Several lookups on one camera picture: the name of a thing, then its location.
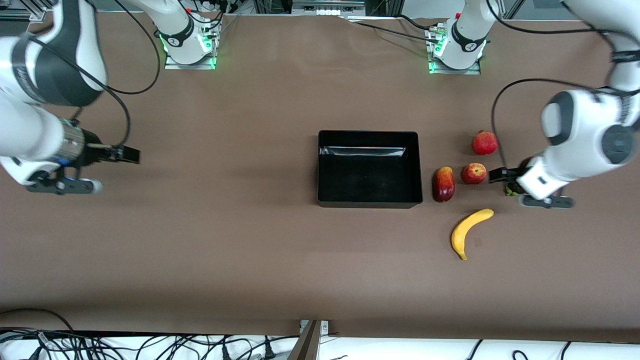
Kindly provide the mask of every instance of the yellow banana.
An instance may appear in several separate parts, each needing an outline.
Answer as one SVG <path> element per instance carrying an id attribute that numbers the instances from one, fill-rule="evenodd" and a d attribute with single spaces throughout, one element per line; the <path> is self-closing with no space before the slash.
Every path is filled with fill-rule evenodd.
<path id="1" fill-rule="evenodd" d="M 456 226 L 455 229 L 453 229 L 453 233 L 451 233 L 451 246 L 458 253 L 460 259 L 467 259 L 467 255 L 465 254 L 465 238 L 467 237 L 469 229 L 471 229 L 473 225 L 485 221 L 492 216 L 493 210 L 491 209 L 478 210 L 467 216 L 458 224 L 458 226 Z"/>

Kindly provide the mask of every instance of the banana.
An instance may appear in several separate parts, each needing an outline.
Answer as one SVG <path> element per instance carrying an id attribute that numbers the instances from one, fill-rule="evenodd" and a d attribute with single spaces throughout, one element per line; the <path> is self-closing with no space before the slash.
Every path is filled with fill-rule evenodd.
<path id="1" fill-rule="evenodd" d="M 456 226 L 455 229 L 453 229 L 453 233 L 451 233 L 451 246 L 458 253 L 460 259 L 467 259 L 467 255 L 465 254 L 465 238 L 467 237 L 469 229 L 471 229 L 473 225 L 485 221 L 492 216 L 493 210 L 491 209 L 478 210 L 467 216 L 458 224 L 458 226 Z"/>

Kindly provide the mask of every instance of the brown table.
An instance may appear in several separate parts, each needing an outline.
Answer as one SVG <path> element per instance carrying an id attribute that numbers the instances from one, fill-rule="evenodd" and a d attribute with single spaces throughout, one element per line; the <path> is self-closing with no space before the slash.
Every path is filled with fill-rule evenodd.
<path id="1" fill-rule="evenodd" d="M 103 13 L 99 25 L 111 85 L 144 87 L 155 66 L 147 39 L 124 14 Z M 601 85 L 608 69 L 592 34 L 496 25 L 490 37 L 481 76 L 442 76 L 428 74 L 418 40 L 336 17 L 241 17 L 217 70 L 163 71 L 151 91 L 125 98 L 142 164 L 88 168 L 102 195 L 35 195 L 0 172 L 0 306 L 51 308 L 79 329 L 275 334 L 322 318 L 347 336 L 637 340 L 640 161 L 571 184 L 570 211 L 522 208 L 499 184 L 459 184 L 446 204 L 429 198 L 438 167 L 499 166 L 470 141 L 489 128 L 502 86 Z M 540 111 L 562 89 L 505 94 L 498 124 L 510 165 L 546 146 Z M 106 95 L 81 116 L 105 142 L 121 137 L 122 119 Z M 425 202 L 317 206 L 322 129 L 418 132 Z M 462 262 L 449 235 L 480 208 L 496 215 L 470 233 Z"/>

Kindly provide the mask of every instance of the apple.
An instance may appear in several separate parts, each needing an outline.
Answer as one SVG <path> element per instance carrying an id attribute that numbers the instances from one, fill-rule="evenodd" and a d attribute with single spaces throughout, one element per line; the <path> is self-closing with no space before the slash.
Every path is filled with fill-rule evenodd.
<path id="1" fill-rule="evenodd" d="M 486 168 L 482 164 L 471 163 L 462 170 L 462 181 L 465 184 L 479 184 L 486 178 Z"/>
<path id="2" fill-rule="evenodd" d="M 441 167 L 433 174 L 433 198 L 437 202 L 451 200 L 456 192 L 456 181 L 453 179 L 453 169 Z"/>
<path id="3" fill-rule="evenodd" d="M 480 130 L 471 144 L 474 153 L 478 155 L 489 155 L 498 149 L 498 138 L 494 133 Z"/>

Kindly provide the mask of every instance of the black tray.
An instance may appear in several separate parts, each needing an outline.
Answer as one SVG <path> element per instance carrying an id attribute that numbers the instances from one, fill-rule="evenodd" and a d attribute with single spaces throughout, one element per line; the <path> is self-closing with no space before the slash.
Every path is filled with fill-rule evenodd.
<path id="1" fill-rule="evenodd" d="M 418 134 L 318 134 L 318 203 L 326 208 L 403 208 L 422 202 Z"/>

